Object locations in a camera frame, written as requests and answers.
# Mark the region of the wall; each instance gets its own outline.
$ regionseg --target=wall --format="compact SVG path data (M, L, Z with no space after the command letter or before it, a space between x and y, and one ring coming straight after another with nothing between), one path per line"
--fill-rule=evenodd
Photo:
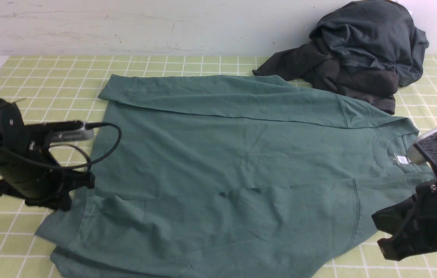
M437 2L409 2L437 53ZM0 55L270 55L348 0L0 0Z

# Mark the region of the table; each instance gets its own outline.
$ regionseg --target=table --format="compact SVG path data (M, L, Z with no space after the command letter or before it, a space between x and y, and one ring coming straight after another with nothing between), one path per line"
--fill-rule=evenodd
M100 121L107 102L97 95L111 74L124 76L251 75L266 58L176 56L11 56L0 69L0 97L18 103L26 123ZM310 86L302 80L296 86ZM395 95L396 114L422 131L437 126L437 55L425 59L424 76ZM78 146L88 153L91 141ZM62 164L83 157L70 148L53 149ZM54 246L33 233L48 215L21 201L0 198L0 278L58 278L49 260ZM379 232L347 254L327 262L316 278L437 278L437 253L396 263L383 259Z

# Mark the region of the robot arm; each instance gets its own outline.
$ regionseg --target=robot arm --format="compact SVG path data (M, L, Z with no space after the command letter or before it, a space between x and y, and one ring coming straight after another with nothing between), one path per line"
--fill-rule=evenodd
M81 149L86 164L63 167L49 152L51 143L81 141L93 138L93 129L112 125L118 132L113 148L104 156L91 161ZM95 177L91 165L100 162L117 148L122 132L110 123L80 121L25 125L14 103L0 99L0 196L9 195L25 200L28 206L69 210L69 192L86 186L93 188ZM87 167L86 172L74 169Z
M418 137L407 151L413 163L428 162L436 179L416 187L416 193L400 204L372 215L377 229L391 234L378 245L388 260L437 252L437 128Z

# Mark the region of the black cable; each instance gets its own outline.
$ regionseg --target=black cable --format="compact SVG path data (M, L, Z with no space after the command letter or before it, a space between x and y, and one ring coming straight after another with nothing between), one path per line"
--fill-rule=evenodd
M56 145L49 146L49 150L51 148L55 148L55 147L59 147L59 146L68 146L68 147L74 148L75 150L78 151L78 153L81 153L81 155L85 158L87 164L91 163L90 157L85 153L84 150L82 150L80 147L78 147L76 145L72 145L72 144L56 144ZM91 165L88 165L88 167L86 168L86 172L89 172L90 170L91 170Z
M19 154L16 154L6 148L3 148L0 146L0 151L3 151L4 153L10 154L14 157L16 157L17 159L35 165L37 167L41 167L41 168L45 168L45 169L53 169L53 170L73 170L73 169L79 169L79 168L83 168L83 167L88 167L88 166L92 166L97 164L98 162L101 162L102 160L104 160L105 158L109 157L109 155L111 155L117 148L117 146L119 145L119 142L121 141L121 137L122 137L122 130L120 127L118 127L117 125L114 125L112 123L87 123L86 124L86 129L93 129L93 128L101 128L101 127L106 127L106 126L111 126L117 129L118 131L118 136L117 136L117 140L114 144L114 146L104 155L102 155L101 157L97 158L96 160L93 160L92 162L88 162L85 164L80 164L80 165L75 165L75 166L56 166L56 165L49 165L49 164L44 164L44 163L40 163L40 162L36 162L35 160L31 160L29 158L25 158Z

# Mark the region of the t-shirt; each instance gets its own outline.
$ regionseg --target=t-shirt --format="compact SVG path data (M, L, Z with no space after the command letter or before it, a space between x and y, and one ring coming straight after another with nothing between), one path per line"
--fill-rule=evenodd
M398 159L409 119L278 76L112 75L99 98L121 143L37 231L64 276L309 278L432 178Z

